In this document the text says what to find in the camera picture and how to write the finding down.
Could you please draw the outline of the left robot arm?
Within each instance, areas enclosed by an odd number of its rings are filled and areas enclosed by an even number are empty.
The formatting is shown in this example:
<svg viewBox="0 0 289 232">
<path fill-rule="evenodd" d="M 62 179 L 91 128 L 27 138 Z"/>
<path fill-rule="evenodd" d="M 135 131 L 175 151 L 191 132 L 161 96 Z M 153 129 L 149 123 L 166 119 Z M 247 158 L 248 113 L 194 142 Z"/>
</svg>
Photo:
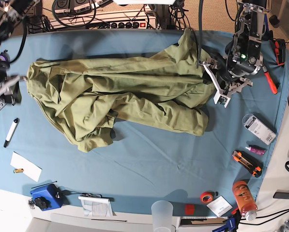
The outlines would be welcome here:
<svg viewBox="0 0 289 232">
<path fill-rule="evenodd" d="M 212 52 L 209 58 L 199 62 L 216 89 L 214 103 L 224 107 L 234 93 L 253 85 L 248 75 L 265 70 L 261 44 L 266 32 L 265 14 L 269 12 L 267 1 L 239 0 L 237 4 L 235 33 L 225 48 L 225 56 Z"/>
</svg>

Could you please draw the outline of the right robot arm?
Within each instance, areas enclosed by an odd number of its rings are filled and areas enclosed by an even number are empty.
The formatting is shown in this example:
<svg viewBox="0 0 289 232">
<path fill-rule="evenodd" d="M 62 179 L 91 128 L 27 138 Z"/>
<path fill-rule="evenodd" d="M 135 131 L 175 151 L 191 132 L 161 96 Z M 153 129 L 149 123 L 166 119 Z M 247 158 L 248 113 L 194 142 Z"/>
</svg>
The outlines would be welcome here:
<svg viewBox="0 0 289 232">
<path fill-rule="evenodd" d="M 7 70 L 21 55 L 27 37 L 28 11 L 39 3 L 38 0 L 8 0 L 0 6 L 0 45 L 7 40 L 18 24 L 23 26 L 23 37 L 17 56 L 10 59 L 7 51 L 0 52 L 0 110 L 7 104 L 21 102 L 19 82 L 25 79 L 19 74 L 7 75 Z"/>
</svg>

